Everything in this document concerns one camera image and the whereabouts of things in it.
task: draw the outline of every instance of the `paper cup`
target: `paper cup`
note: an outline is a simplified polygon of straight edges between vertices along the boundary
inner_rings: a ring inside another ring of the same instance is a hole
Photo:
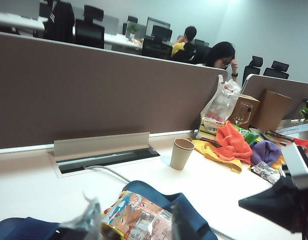
[[[195,145],[187,139],[175,139],[170,166],[175,170],[183,170],[194,148]]]

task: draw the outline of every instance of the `white cable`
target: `white cable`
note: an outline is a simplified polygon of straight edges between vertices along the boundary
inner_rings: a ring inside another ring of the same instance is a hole
[[[94,165],[94,166],[88,166],[85,169],[106,169],[114,174],[116,174],[117,176],[121,177],[123,180],[125,180],[126,182],[130,183],[130,180],[125,178],[124,176],[122,176],[121,174],[119,174],[118,172],[110,169],[109,167],[106,166],[100,166],[100,165]]]
[[[226,238],[227,240],[236,240],[236,239],[230,237],[229,235],[226,235],[226,234],[222,233],[221,231],[216,230],[215,228],[213,228],[213,227],[211,227],[211,226],[209,226],[209,227],[210,227],[210,229],[211,229],[214,233],[220,235],[220,236],[223,237],[223,238]]]

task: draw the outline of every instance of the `white desk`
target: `white desk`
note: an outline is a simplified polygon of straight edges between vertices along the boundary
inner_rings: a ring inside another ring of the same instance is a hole
[[[259,193],[271,184],[247,170],[231,172],[194,151],[183,171],[169,166],[173,140],[181,136],[151,137],[159,160],[119,164],[115,171],[130,180],[144,181],[164,194],[183,192],[215,229],[238,240],[299,240],[278,225],[238,206],[238,200]],[[69,221],[82,214],[87,197],[97,197],[104,210],[125,185],[111,173],[86,170],[84,174],[57,178],[51,164],[53,149],[0,154],[0,221],[28,217]]]
[[[37,20],[35,20],[22,17],[16,14],[0,12],[0,26],[44,31],[45,27],[43,22],[47,20],[48,19],[45,17],[39,17]],[[120,45],[124,47],[135,48],[138,50],[142,49],[142,44],[133,43],[129,41],[124,35],[119,33],[117,35],[105,33],[104,41],[107,44]]]
[[[43,22],[47,20],[47,18],[41,16],[35,20],[12,13],[0,12],[0,26],[44,31],[45,27]]]

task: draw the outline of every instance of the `woman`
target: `woman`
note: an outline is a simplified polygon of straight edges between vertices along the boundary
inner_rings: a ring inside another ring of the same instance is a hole
[[[235,49],[233,45],[227,41],[222,41],[216,44],[206,55],[203,66],[227,69],[231,65],[232,78],[236,82],[238,76],[237,67],[238,63],[235,60]]]

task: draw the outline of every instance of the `white wall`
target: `white wall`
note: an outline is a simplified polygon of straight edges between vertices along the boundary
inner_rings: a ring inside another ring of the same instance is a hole
[[[120,19],[146,25],[147,17],[171,23],[172,40],[187,26],[210,46],[229,41],[236,49],[239,82],[251,56],[263,57],[263,74],[273,60],[290,64],[289,79],[308,83],[308,0],[68,0],[99,7]]]
[[[263,57],[263,74],[273,60],[289,64],[289,79],[308,83],[308,0],[229,1],[214,43],[236,49],[239,80],[251,56]]]

